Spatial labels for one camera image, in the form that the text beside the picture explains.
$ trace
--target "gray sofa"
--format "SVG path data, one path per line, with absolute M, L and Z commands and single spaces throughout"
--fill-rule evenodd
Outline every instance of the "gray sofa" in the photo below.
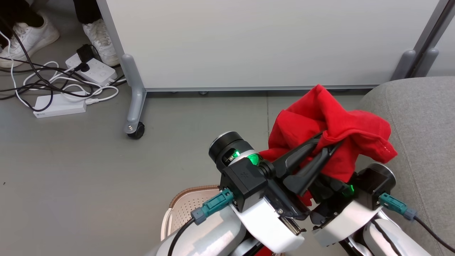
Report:
M 392 127 L 390 142 L 398 152 L 386 164 L 397 179 L 392 195 L 455 246 L 455 77 L 388 82 L 370 91 L 359 109 L 381 116 Z M 361 156 L 357 169 L 371 162 Z M 387 213 L 431 255 L 454 255 L 417 222 Z

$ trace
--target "white cabinet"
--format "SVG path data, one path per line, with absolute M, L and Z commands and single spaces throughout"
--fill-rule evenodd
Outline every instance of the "white cabinet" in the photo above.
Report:
M 106 0 L 147 91 L 387 82 L 438 0 Z

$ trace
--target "person's foot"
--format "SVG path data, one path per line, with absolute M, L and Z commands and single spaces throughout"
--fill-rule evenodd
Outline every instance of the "person's foot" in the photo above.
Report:
M 96 48 L 100 55 L 101 61 L 109 66 L 115 66 L 120 63 L 111 37 L 107 33 L 106 24 L 103 19 L 99 19 L 90 24 L 84 24 L 84 32 L 90 39 L 91 44 Z
M 44 20 L 44 24 L 41 27 L 31 27 L 26 23 L 17 23 L 13 27 L 14 32 L 16 32 L 20 38 L 20 41 L 30 57 L 39 49 L 55 42 L 60 36 L 58 30 L 49 19 L 44 14 L 39 14 Z M 10 54 L 15 60 L 27 61 L 24 51 L 15 36 L 11 39 Z M 8 58 L 8 60 L 0 59 L 0 67 L 11 68 L 12 61 L 9 60 L 10 55 L 8 54 L 8 46 L 3 48 L 3 51 L 0 52 L 0 57 Z M 20 64 L 22 64 L 22 62 L 15 61 L 14 67 L 17 67 Z

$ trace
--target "power strip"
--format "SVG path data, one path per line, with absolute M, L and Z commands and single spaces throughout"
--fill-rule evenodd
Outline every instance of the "power strip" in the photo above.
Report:
M 78 66 L 82 62 L 76 53 L 75 55 L 71 56 L 71 58 L 67 59 L 65 63 L 68 68 L 71 68 Z M 81 75 L 87 81 L 94 82 L 100 86 L 106 86 L 110 83 L 110 79 L 115 80 L 117 78 L 115 69 L 104 64 L 103 62 L 98 61 L 97 59 L 91 59 L 87 61 L 87 65 L 90 67 L 87 72 L 82 72 L 80 70 L 76 71 L 76 73 Z

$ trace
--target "plastic basket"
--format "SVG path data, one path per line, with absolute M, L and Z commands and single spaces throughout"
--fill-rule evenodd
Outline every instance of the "plastic basket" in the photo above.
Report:
M 191 211 L 220 192 L 218 185 L 185 189 L 172 199 L 161 224 L 161 241 L 191 218 Z

